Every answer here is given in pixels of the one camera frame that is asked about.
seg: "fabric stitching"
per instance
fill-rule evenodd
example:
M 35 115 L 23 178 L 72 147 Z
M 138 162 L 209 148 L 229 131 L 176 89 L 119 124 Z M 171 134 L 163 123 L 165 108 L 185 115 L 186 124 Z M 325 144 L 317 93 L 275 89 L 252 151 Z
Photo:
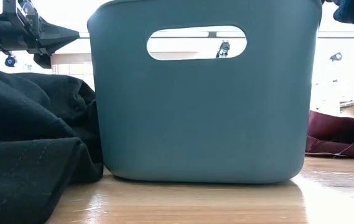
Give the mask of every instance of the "fabric stitching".
M 26 155 L 27 151 L 30 149 L 30 146 L 32 145 L 32 143 L 35 142 L 35 140 L 32 140 L 29 145 L 26 147 L 25 150 L 23 150 L 23 152 L 21 153 L 21 156 L 19 157 L 19 159 L 16 161 L 15 165 L 13 168 L 11 168 L 7 173 L 6 173 L 6 177 L 12 177 L 12 174 L 15 172 L 16 168 L 19 166 L 19 164 L 23 161 L 24 156 Z M 14 195 L 14 192 L 11 194 L 8 194 L 8 196 L 2 200 L 1 204 L 0 204 L 0 210 L 2 209 L 2 207 L 7 203 L 8 199 Z
M 53 142 L 53 140 L 50 140 L 50 141 L 48 142 L 48 144 L 43 148 L 43 150 L 42 150 L 42 152 L 41 152 L 41 155 L 40 155 L 40 157 L 39 157 L 38 160 L 37 160 L 37 165 L 40 163 L 40 160 L 43 158 L 43 156 L 44 156 L 46 150 L 48 149 L 48 147 L 51 145 L 52 142 Z M 26 188 L 26 181 L 23 181 L 23 186 L 22 186 L 22 187 L 20 187 L 20 188 L 14 190 L 14 191 L 12 191 L 12 193 L 11 193 L 11 194 L 8 194 L 8 196 L 1 202 L 1 204 L 0 204 L 0 210 L 2 209 L 2 207 L 3 207 L 5 204 L 7 204 L 8 200 L 9 200 L 13 195 L 15 195 L 16 193 L 22 191 L 22 190 L 25 189 L 25 188 Z
M 40 157 L 39 157 L 39 160 L 37 161 L 37 165 L 40 164 L 40 161 L 41 161 L 42 158 L 44 157 L 44 154 L 45 154 L 45 152 L 47 151 L 48 147 L 51 145 L 52 141 L 53 141 L 53 139 L 51 139 L 51 140 L 48 142 L 48 144 L 43 148 L 43 150 L 42 150 L 42 152 L 41 152 L 41 155 L 40 155 Z

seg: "black object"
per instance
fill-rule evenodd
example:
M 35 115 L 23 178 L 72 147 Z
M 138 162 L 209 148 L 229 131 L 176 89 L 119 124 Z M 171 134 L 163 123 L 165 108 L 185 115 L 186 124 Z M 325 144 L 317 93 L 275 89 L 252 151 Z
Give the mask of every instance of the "black object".
M 68 184 L 103 173 L 94 91 L 64 75 L 0 72 L 0 223 L 45 223 Z
M 338 9 L 333 13 L 333 18 L 342 23 L 354 24 L 354 0 L 322 0 L 333 2 Z
M 8 67 L 15 67 L 15 64 L 16 64 L 16 58 L 11 56 L 11 55 L 8 55 L 7 58 L 5 58 L 5 65 L 8 66 Z
M 332 62 L 334 62 L 334 61 L 341 61 L 341 59 L 343 59 L 343 55 L 339 52 L 339 53 L 337 53 L 337 54 L 335 54 L 335 55 L 332 55 L 331 57 L 330 57 L 330 60 L 332 61 Z
M 227 57 L 230 49 L 231 45 L 229 44 L 229 41 L 223 40 L 215 58 Z
M 26 50 L 41 67 L 51 68 L 50 56 L 79 37 L 77 31 L 45 21 L 30 0 L 3 0 L 0 51 L 6 55 Z

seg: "black cloth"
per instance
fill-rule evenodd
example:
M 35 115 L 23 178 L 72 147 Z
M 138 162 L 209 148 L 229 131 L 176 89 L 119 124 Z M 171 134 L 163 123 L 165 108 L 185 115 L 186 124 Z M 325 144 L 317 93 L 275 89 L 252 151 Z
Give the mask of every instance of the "black cloth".
M 322 0 L 334 2 L 338 9 L 333 13 L 333 18 L 342 23 L 354 24 L 354 0 Z
M 65 75 L 0 72 L 0 224 L 45 223 L 103 162 L 95 92 Z

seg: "dark blue cloth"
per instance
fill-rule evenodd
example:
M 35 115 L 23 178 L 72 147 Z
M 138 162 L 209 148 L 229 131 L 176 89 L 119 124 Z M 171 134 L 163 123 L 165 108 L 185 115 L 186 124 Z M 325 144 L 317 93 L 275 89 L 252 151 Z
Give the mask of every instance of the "dark blue cloth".
M 334 2 L 338 5 L 338 9 L 334 12 L 333 18 L 342 23 L 354 24 L 354 0 L 326 0 Z
M 95 92 L 65 75 L 0 72 L 0 224 L 43 224 L 69 184 L 101 179 Z

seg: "wooden surface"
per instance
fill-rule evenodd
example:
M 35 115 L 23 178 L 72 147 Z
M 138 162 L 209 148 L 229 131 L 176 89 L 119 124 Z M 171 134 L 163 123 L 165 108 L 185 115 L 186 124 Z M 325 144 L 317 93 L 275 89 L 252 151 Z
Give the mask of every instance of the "wooden surface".
M 143 184 L 107 173 L 70 187 L 48 224 L 354 224 L 354 160 L 307 158 L 272 186 Z

